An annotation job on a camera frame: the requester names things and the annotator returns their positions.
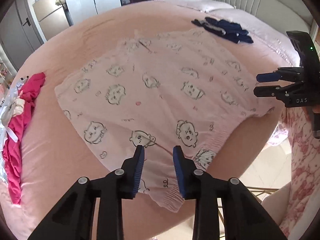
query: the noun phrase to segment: tile floor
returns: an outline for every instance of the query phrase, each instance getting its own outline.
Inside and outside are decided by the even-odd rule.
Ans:
[[[281,188],[291,180],[291,149],[288,141],[263,150],[241,182],[249,187]],[[191,240],[193,218],[157,236],[158,240]]]

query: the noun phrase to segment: mattress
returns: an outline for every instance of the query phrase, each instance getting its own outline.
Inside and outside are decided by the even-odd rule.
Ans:
[[[122,38],[137,35],[154,37],[160,32],[187,31],[194,28],[191,20],[203,19],[204,16],[198,11],[156,1],[129,5],[68,28],[26,60],[14,83],[20,77],[39,72],[46,74],[46,82],[21,143],[21,206],[11,203],[6,185],[0,183],[4,216],[19,240],[28,238],[79,177],[97,179],[109,173],[60,109],[54,88],[85,63],[113,49]],[[232,44],[221,38],[219,42],[250,66],[248,71],[254,75],[287,65],[284,58],[255,38],[254,46]],[[269,64],[262,67],[259,64],[261,60]],[[208,172],[220,179],[241,176],[273,132],[282,107],[282,103],[278,102],[272,113],[241,123],[209,166]],[[134,200],[123,201],[124,237],[126,240],[148,239],[190,217],[194,207],[193,201],[187,201],[178,213],[172,213],[159,207],[149,196],[138,194]]]

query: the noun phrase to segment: silver screw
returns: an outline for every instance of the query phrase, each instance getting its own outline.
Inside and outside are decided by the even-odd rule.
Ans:
[[[86,177],[81,177],[80,179],[78,179],[79,184],[86,184],[87,181],[88,181],[88,179]]]
[[[115,171],[115,174],[116,174],[116,175],[122,175],[122,174],[124,174],[124,170],[123,170],[123,169],[117,169],[117,170]]]
[[[238,185],[239,184],[239,179],[237,179],[237,178],[232,178],[231,180],[230,180],[230,182],[233,184],[233,185]]]
[[[193,173],[194,173],[195,175],[197,175],[197,176],[201,176],[201,175],[203,175],[203,170],[196,169],[196,170],[194,170]]]

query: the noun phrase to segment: navy blue clothing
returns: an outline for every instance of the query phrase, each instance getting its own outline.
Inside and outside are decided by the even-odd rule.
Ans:
[[[217,21],[210,17],[206,17],[202,21],[195,19],[191,22],[194,25],[203,27],[205,30],[234,43],[239,43],[240,41],[253,43],[253,40],[248,35],[249,32],[242,29],[241,25],[238,23],[231,23],[226,20]]]

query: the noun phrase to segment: tufted headboard panel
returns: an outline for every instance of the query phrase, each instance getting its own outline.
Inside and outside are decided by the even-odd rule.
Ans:
[[[244,10],[281,33],[298,30],[315,37],[317,25],[302,0],[215,0]]]

